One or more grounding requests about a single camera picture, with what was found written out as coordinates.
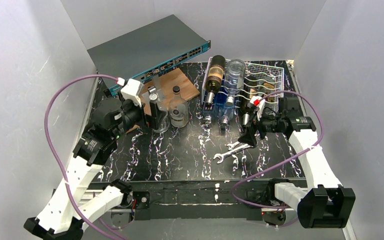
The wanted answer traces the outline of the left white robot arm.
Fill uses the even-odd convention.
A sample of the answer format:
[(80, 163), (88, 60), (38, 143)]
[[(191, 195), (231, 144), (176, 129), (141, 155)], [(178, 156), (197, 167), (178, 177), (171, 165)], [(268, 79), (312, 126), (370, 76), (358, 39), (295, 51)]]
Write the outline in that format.
[(43, 240), (80, 240), (94, 222), (114, 207), (134, 208), (132, 187), (114, 180), (87, 203), (80, 204), (90, 183), (118, 148), (118, 139), (143, 121), (157, 129), (167, 116), (156, 100), (149, 103), (151, 114), (130, 99), (108, 97), (91, 115), (89, 123), (73, 150), (61, 183), (46, 207), (36, 217), (28, 218), (23, 227)]

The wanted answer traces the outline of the clear bottle white cap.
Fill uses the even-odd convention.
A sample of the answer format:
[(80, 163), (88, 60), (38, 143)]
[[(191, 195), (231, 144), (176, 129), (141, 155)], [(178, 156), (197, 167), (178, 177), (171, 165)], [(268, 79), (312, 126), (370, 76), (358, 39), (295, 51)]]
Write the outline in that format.
[[(157, 98), (158, 98), (158, 95), (156, 93), (151, 93), (149, 95), (149, 101), (157, 101)], [(152, 129), (156, 133), (164, 133), (165, 131), (167, 131), (167, 129), (169, 127), (169, 117), (168, 117), (168, 109), (167, 109), (167, 107), (164, 110), (161, 110), (161, 111), (162, 111), (161, 125), (160, 125), (159, 129), (157, 129), (157, 130)]]

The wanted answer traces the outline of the clear liquor bottle black cap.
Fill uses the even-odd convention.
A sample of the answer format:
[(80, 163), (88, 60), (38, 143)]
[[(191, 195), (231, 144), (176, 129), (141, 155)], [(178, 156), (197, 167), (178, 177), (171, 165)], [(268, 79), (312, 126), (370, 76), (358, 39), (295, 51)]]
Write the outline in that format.
[(189, 105), (181, 96), (181, 88), (175, 85), (172, 88), (173, 97), (168, 103), (170, 122), (174, 127), (183, 128), (189, 121)]

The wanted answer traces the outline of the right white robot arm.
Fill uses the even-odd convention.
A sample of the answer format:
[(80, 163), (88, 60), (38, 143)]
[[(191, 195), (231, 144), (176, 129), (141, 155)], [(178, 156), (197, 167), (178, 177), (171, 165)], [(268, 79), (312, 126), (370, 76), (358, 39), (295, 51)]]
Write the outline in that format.
[(330, 168), (320, 146), (314, 121), (300, 109), (297, 97), (281, 97), (274, 115), (265, 113), (266, 101), (254, 96), (247, 103), (249, 120), (244, 126), (240, 143), (255, 146), (266, 133), (280, 133), (298, 154), (304, 172), (307, 190), (297, 187), (289, 179), (271, 179), (262, 195), (263, 203), (277, 201), (290, 207), (306, 229), (345, 228), (353, 209), (356, 195), (352, 188), (344, 187)]

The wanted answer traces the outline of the dark wine bottle gold label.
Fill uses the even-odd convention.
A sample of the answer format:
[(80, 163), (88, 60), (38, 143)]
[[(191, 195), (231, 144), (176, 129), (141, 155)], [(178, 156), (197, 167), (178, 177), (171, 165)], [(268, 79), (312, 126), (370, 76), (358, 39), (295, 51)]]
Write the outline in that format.
[(205, 79), (204, 88), (207, 92), (204, 106), (210, 108), (214, 102), (216, 94), (222, 86), (222, 80), (225, 74), (226, 59), (222, 55), (212, 57), (209, 64), (209, 71)]

